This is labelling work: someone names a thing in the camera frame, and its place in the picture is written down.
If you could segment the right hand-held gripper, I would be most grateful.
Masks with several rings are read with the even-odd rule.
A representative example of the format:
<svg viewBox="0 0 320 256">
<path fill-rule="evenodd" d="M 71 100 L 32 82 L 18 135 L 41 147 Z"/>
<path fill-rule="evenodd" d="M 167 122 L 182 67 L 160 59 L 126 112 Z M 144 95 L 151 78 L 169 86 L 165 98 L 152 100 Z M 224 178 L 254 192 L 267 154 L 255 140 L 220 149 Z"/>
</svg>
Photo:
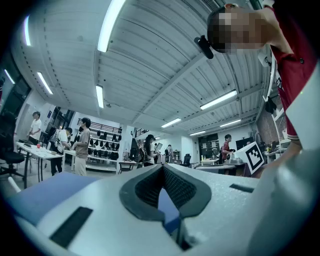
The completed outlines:
<svg viewBox="0 0 320 256">
<path fill-rule="evenodd" d="M 264 164 L 263 155 L 255 141 L 237 150 L 234 157 L 247 164 L 249 175 L 254 174 Z"/>
</svg>

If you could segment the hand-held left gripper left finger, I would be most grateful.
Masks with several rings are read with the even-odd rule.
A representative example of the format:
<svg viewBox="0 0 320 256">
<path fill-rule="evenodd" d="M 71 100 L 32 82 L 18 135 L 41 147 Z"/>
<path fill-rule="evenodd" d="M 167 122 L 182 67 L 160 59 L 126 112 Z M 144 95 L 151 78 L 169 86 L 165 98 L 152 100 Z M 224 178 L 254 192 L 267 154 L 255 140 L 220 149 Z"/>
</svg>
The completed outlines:
<svg viewBox="0 0 320 256">
<path fill-rule="evenodd" d="M 37 228 L 80 256 L 179 256 L 158 198 L 163 165 L 99 179 L 47 212 Z"/>
</svg>

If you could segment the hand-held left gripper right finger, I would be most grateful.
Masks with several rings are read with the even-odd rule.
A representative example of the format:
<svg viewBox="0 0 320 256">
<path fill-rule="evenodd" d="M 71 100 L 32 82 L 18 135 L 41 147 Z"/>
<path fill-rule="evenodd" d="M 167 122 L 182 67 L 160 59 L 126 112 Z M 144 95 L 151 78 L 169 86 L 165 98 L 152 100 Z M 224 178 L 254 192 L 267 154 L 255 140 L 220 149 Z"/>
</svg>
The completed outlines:
<svg viewBox="0 0 320 256">
<path fill-rule="evenodd" d="M 191 170 L 176 164 L 162 165 L 184 176 L 195 178 L 200 184 L 196 193 L 186 203 L 192 210 L 205 200 L 207 189 L 211 192 L 209 201 L 200 213 L 180 220 L 186 239 L 190 239 L 195 252 L 246 252 L 254 230 L 253 211 L 249 202 L 253 193 L 246 192 L 257 187 L 257 178 L 216 174 Z"/>
</svg>

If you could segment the person's right forearm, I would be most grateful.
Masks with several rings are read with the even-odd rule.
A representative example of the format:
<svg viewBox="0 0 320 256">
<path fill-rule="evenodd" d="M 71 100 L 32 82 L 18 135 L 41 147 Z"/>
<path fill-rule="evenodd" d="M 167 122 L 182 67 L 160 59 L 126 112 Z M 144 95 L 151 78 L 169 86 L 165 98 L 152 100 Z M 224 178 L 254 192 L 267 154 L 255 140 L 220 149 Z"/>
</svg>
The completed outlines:
<svg viewBox="0 0 320 256">
<path fill-rule="evenodd" d="M 280 166 L 285 161 L 298 155 L 301 150 L 302 150 L 302 144 L 301 144 L 300 140 L 291 140 L 286 151 L 278 159 L 261 166 L 259 168 L 258 172 L 256 173 L 255 177 L 259 179 L 261 177 L 263 171 L 265 171 L 268 168 L 275 168 L 275 167 Z"/>
</svg>

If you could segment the black monitor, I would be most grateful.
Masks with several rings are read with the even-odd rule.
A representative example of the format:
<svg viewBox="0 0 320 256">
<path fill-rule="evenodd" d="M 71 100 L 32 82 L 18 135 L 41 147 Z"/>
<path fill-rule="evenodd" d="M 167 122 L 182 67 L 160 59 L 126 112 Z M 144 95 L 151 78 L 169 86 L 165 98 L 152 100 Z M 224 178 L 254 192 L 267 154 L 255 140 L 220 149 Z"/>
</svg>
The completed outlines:
<svg viewBox="0 0 320 256">
<path fill-rule="evenodd" d="M 236 149 L 240 150 L 243 147 L 245 147 L 248 143 L 252 143 L 254 141 L 253 137 L 249 137 L 249 138 L 242 138 L 240 140 L 237 140 L 236 143 Z"/>
</svg>

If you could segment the white storage shelf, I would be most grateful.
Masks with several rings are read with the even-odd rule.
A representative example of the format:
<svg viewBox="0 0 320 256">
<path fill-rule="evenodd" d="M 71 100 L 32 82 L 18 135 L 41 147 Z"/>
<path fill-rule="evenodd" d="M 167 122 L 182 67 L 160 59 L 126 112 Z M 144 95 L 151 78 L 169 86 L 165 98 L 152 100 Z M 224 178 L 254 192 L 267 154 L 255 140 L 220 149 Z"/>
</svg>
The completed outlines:
<svg viewBox="0 0 320 256">
<path fill-rule="evenodd" d="M 270 77 L 266 85 L 266 93 L 262 95 L 263 102 L 266 104 L 268 97 L 275 103 L 274 99 L 279 96 L 278 88 L 282 87 L 282 79 L 278 72 L 278 66 L 274 55 L 271 53 L 258 53 L 258 60 L 264 68 L 270 69 Z M 271 114 L 273 124 L 275 126 L 278 141 L 273 141 L 271 146 L 265 150 L 266 162 L 271 163 L 278 159 L 288 148 L 290 140 L 288 139 L 287 129 L 280 130 L 282 122 L 285 119 L 285 111 L 283 107 L 277 106 L 277 109 Z"/>
</svg>

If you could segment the black headset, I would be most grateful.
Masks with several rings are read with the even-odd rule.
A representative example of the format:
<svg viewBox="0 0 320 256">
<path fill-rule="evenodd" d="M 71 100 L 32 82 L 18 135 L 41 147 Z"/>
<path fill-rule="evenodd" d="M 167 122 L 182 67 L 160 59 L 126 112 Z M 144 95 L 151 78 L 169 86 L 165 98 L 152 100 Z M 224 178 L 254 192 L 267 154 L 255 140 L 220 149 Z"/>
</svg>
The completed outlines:
<svg viewBox="0 0 320 256">
<path fill-rule="evenodd" d="M 268 96 L 267 101 L 265 103 L 265 111 L 273 114 L 277 110 L 277 105 L 273 102 L 273 100 Z"/>
</svg>

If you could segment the white display rack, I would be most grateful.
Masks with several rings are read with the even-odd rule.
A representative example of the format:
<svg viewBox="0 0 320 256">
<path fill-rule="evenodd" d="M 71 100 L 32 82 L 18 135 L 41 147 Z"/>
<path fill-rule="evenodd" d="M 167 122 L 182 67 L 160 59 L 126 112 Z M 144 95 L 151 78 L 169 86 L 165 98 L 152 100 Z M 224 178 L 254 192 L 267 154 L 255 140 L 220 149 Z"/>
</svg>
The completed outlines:
<svg viewBox="0 0 320 256">
<path fill-rule="evenodd" d="M 90 125 L 90 135 L 93 135 L 95 137 L 95 134 L 97 133 L 97 131 L 103 131 L 103 132 L 107 131 L 109 133 L 119 133 L 122 135 L 121 127 L 113 127 L 113 126 L 104 125 L 97 122 L 92 122 Z M 95 157 L 93 155 L 89 155 L 89 151 L 88 151 L 88 160 L 86 161 L 86 168 L 89 170 L 116 172 L 118 159 L 111 160 L 108 158 Z"/>
</svg>

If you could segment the black office chair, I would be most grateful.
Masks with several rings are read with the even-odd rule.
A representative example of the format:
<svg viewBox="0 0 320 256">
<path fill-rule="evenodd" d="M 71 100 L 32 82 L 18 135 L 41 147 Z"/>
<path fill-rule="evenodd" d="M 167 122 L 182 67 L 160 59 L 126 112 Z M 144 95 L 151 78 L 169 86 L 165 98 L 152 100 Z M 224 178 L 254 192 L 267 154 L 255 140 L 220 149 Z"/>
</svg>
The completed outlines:
<svg viewBox="0 0 320 256">
<path fill-rule="evenodd" d="M 25 176 L 18 173 L 14 164 L 20 164 L 25 157 L 15 152 L 14 135 L 16 128 L 16 117 L 13 113 L 5 111 L 0 114 L 0 160 L 4 160 L 7 167 L 0 166 L 0 176 L 16 175 L 25 180 Z"/>
<path fill-rule="evenodd" d="M 187 167 L 187 168 L 189 168 L 191 166 L 191 155 L 189 153 L 187 153 L 184 156 L 183 163 L 181 163 L 180 165 L 183 167 Z"/>
</svg>

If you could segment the group of black helmets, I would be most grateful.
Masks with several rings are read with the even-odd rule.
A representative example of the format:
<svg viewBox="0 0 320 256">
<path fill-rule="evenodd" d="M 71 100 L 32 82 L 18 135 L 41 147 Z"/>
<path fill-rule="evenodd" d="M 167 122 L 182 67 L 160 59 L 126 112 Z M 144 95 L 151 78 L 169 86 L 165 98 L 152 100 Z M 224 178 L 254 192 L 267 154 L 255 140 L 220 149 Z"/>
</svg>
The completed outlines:
<svg viewBox="0 0 320 256">
<path fill-rule="evenodd" d="M 116 161 L 119 158 L 121 134 L 98 130 L 94 135 L 90 135 L 89 155 Z"/>
</svg>

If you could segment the blue table mat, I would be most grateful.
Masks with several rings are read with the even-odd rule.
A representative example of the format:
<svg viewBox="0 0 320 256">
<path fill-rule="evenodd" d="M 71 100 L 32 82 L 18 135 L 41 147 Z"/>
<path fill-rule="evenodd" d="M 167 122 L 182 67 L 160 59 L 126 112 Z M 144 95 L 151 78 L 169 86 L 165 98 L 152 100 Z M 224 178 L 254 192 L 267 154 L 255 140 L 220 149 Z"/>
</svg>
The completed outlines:
<svg viewBox="0 0 320 256">
<path fill-rule="evenodd" d="M 123 182 L 136 174 L 139 173 L 136 171 L 131 174 L 127 172 L 126 174 L 114 175 L 100 180 L 103 181 L 104 185 L 111 186 L 113 182 Z M 49 237 L 56 231 L 56 228 L 53 229 L 54 227 L 50 226 L 51 224 L 57 224 L 55 222 L 56 218 L 53 217 L 48 222 L 41 224 L 44 216 L 56 206 L 98 180 L 97 177 L 62 172 L 18 192 L 16 195 L 11 196 L 7 202 L 14 214 L 22 217 L 35 226 L 38 231 Z M 164 229 L 169 234 L 178 232 L 180 227 L 179 213 L 164 188 L 160 190 L 157 209 L 164 213 Z"/>
</svg>

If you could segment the person's red shirt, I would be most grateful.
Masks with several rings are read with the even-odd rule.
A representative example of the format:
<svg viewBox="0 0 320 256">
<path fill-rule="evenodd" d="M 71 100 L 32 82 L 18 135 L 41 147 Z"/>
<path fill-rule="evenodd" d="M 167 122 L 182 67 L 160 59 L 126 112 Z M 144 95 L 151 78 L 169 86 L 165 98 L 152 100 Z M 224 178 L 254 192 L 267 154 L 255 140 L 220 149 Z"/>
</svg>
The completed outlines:
<svg viewBox="0 0 320 256">
<path fill-rule="evenodd" d="M 283 11 L 277 2 L 264 0 L 262 6 L 273 11 L 279 27 L 292 50 L 292 53 L 285 53 L 273 45 L 270 46 L 281 78 L 281 86 L 278 87 L 278 93 L 283 109 L 286 111 L 312 75 L 316 67 L 317 57 L 298 23 L 291 15 Z"/>
</svg>

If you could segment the ceiling tube lights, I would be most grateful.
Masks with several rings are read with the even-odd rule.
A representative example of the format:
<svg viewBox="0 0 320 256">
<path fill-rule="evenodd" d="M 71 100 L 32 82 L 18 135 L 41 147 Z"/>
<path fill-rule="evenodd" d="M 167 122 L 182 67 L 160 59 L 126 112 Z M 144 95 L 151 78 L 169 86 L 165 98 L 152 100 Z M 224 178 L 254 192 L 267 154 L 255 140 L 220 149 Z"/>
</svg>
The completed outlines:
<svg viewBox="0 0 320 256">
<path fill-rule="evenodd" d="M 214 0 L 39 0 L 9 51 L 44 100 L 137 128 L 213 128 L 241 116 L 232 58 L 195 43 Z"/>
</svg>

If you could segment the white table with black frame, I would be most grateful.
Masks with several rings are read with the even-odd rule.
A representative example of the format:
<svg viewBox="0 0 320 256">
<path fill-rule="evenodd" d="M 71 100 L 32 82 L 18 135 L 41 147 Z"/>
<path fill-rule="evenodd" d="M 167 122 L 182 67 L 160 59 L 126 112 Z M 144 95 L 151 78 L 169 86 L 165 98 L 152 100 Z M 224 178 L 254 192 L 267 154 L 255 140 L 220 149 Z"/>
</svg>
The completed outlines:
<svg viewBox="0 0 320 256">
<path fill-rule="evenodd" d="M 61 159 L 65 160 L 65 157 L 57 152 L 50 151 L 48 149 L 44 149 L 43 147 L 38 148 L 36 145 L 27 146 L 26 143 L 16 142 L 18 151 L 25 151 L 25 161 L 24 161 L 24 174 L 23 174 L 23 186 L 24 189 L 28 186 L 28 166 L 31 157 L 34 157 L 38 160 L 38 182 L 43 181 L 43 169 L 44 169 L 44 161 L 51 159 Z"/>
</svg>

